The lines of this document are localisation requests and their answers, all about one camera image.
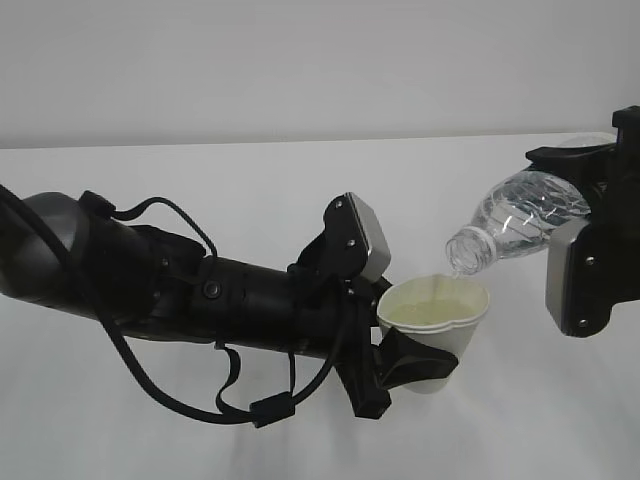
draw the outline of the cable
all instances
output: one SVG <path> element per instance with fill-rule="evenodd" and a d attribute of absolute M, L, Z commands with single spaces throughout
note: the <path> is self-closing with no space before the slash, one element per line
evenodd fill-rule
<path fill-rule="evenodd" d="M 180 215 L 180 217 L 185 222 L 187 222 L 189 226 L 198 234 L 198 236 L 207 245 L 207 247 L 209 247 L 209 250 L 211 251 L 211 255 L 213 255 L 214 257 L 218 256 L 218 250 L 216 249 L 216 246 L 213 244 L 213 242 L 207 236 L 207 234 L 204 233 L 204 231 L 198 226 L 198 224 L 187 214 L 187 212 L 182 210 L 178 205 L 173 203 L 171 200 L 168 200 L 164 197 L 148 198 L 129 210 L 113 212 L 111 216 L 116 220 L 121 220 L 123 222 L 135 220 L 140 215 L 142 215 L 147 208 L 149 208 L 151 205 L 155 203 L 161 203 L 163 205 L 166 205 L 169 208 L 171 208 L 174 212 L 176 212 L 178 215 Z"/>
<path fill-rule="evenodd" d="M 173 410 L 174 412 L 184 415 L 185 417 L 199 420 L 201 422 L 220 425 L 237 425 L 241 423 L 248 423 L 248 420 L 245 418 L 207 412 L 205 410 L 191 407 L 160 390 L 149 378 L 147 373 L 142 368 L 142 365 L 140 365 L 140 363 L 138 362 L 138 359 L 133 354 L 133 351 L 129 347 L 129 344 L 122 336 L 119 327 L 114 322 L 112 315 L 103 305 L 102 300 L 91 285 L 89 279 L 86 278 L 82 270 L 74 263 L 74 260 L 69 254 L 69 251 L 65 248 L 64 244 L 60 241 L 56 234 L 53 233 L 51 228 L 49 228 L 49 226 L 40 218 L 38 214 L 36 214 L 22 200 L 16 197 L 4 185 L 0 185 L 0 202 L 4 203 L 8 208 L 13 210 L 16 215 L 18 215 L 29 227 L 33 229 L 33 231 L 53 252 L 55 257 L 60 262 L 62 268 L 66 270 L 66 272 L 71 277 L 73 284 L 78 292 L 84 297 L 91 308 L 93 308 L 98 320 L 102 324 L 102 327 L 107 332 L 107 335 L 111 339 L 111 342 L 120 354 L 120 357 L 124 361 L 133 377 L 136 379 L 140 387 L 142 387 L 142 389 L 151 398 L 153 398 L 156 402 L 168 408 L 169 410 Z"/>
<path fill-rule="evenodd" d="M 331 372 L 331 368 L 335 365 L 336 360 L 338 359 L 338 354 L 342 348 L 342 343 L 344 341 L 344 337 L 347 333 L 347 327 L 351 323 L 351 318 L 345 318 L 344 315 L 344 295 L 340 295 L 339 306 L 338 306 L 338 320 L 340 321 L 340 327 L 338 328 L 338 333 L 336 334 L 336 338 L 333 341 L 333 346 L 331 347 L 331 351 L 329 355 L 325 359 L 322 367 L 316 374 L 316 376 L 298 393 L 293 396 L 293 401 L 296 405 L 304 402 L 309 396 L 315 392 L 318 387 L 325 381 L 329 372 Z"/>

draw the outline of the white wall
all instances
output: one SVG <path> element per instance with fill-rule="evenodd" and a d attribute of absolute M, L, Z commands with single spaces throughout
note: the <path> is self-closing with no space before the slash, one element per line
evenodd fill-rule
<path fill-rule="evenodd" d="M 443 245 L 485 190 L 563 135 L 365 142 L 1 150 L 21 196 L 84 189 L 120 208 L 162 194 L 200 222 L 220 254 L 284 268 L 353 190 L 376 211 L 401 282 L 446 271 Z M 153 207 L 142 222 L 192 236 Z M 392 391 L 376 422 L 353 417 L 336 375 L 294 418 L 255 430 L 179 417 L 154 404 L 100 326 L 0 297 L 0 478 L 10 480 L 603 480 L 640 478 L 639 306 L 586 339 L 562 336 L 544 306 L 545 253 L 499 262 L 447 387 Z M 227 358 L 210 346 L 132 341 L 171 394 L 212 408 Z M 287 384 L 283 354 L 242 349 L 227 399 Z M 300 359 L 299 385 L 319 368 Z"/>
<path fill-rule="evenodd" d="M 0 147 L 604 129 L 637 0 L 4 0 Z"/>

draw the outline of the white paper cup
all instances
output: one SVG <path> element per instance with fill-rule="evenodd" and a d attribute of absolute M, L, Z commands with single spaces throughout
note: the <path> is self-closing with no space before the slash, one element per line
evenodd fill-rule
<path fill-rule="evenodd" d="M 402 305 L 416 305 L 436 299 L 455 299 L 468 307 L 472 315 L 429 325 L 403 325 L 389 319 L 391 313 Z M 395 327 L 409 338 L 451 352 L 460 360 L 478 322 L 488 309 L 489 292 L 482 285 L 468 278 L 436 274 L 414 278 L 391 287 L 380 299 L 377 313 L 383 335 L 386 335 L 391 327 Z M 448 380 L 449 378 L 423 380 L 407 384 L 406 388 L 417 393 L 434 393 L 443 388 Z"/>

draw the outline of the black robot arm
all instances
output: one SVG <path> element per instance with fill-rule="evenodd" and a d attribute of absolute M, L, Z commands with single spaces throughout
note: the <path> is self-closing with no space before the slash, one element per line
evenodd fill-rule
<path fill-rule="evenodd" d="M 640 107 L 615 112 L 613 126 L 616 143 L 527 153 L 530 168 L 571 182 L 591 208 L 549 243 L 547 308 L 575 337 L 601 331 L 615 304 L 640 299 Z"/>
<path fill-rule="evenodd" d="M 174 209 L 211 255 L 191 239 L 147 225 L 129 226 L 154 203 Z M 19 200 L 0 188 L 0 291 L 19 300 L 100 321 L 142 388 L 167 408 L 221 424 L 263 426 L 295 413 L 335 367 L 357 416 L 379 418 L 388 389 L 448 376 L 448 352 L 391 330 L 372 345 L 375 306 L 390 284 L 382 229 L 355 194 L 334 199 L 324 231 L 286 271 L 221 258 L 189 216 L 163 198 L 119 212 L 91 192 L 79 201 L 60 193 Z M 227 405 L 221 413 L 189 407 L 159 390 L 124 336 L 153 341 L 216 343 L 231 360 L 226 388 L 240 362 L 227 344 L 324 358 L 313 381 L 254 402 L 250 411 Z"/>

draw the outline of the plastic bottle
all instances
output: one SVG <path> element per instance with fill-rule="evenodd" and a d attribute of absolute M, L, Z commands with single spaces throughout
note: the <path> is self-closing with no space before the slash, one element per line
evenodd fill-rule
<path fill-rule="evenodd" d="M 589 213 L 571 183 L 524 170 L 491 189 L 471 222 L 447 243 L 447 258 L 454 271 L 473 275 L 501 258 L 543 250 L 554 229 Z"/>

